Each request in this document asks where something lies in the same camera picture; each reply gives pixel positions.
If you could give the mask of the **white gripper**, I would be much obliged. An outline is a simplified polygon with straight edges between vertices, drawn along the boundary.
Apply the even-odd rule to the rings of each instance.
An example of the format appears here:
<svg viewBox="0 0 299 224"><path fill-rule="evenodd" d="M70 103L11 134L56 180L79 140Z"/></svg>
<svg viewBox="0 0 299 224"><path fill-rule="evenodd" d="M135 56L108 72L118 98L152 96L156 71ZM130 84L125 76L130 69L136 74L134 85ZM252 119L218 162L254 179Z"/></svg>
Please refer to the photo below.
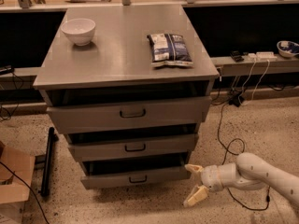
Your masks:
<svg viewBox="0 0 299 224"><path fill-rule="evenodd" d="M235 163L224 165L201 165L186 164L185 169L189 171L196 181L202 181L204 185L195 185L183 202L185 207L192 207L203 201L210 191L222 191L225 188L236 188L240 179Z"/></svg>

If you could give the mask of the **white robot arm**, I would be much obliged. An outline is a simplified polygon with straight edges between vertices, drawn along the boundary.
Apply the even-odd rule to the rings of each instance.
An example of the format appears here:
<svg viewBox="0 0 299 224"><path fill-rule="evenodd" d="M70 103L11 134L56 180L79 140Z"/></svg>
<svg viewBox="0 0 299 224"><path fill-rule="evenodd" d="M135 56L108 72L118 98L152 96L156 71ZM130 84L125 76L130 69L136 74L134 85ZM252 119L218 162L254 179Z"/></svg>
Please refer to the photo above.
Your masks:
<svg viewBox="0 0 299 224"><path fill-rule="evenodd" d="M252 153L242 153L233 163L203 167L186 164L185 169L200 179L184 201L191 207L203 201L209 192L225 188L262 189L265 185L277 191L292 204L299 205L299 177L269 164Z"/></svg>

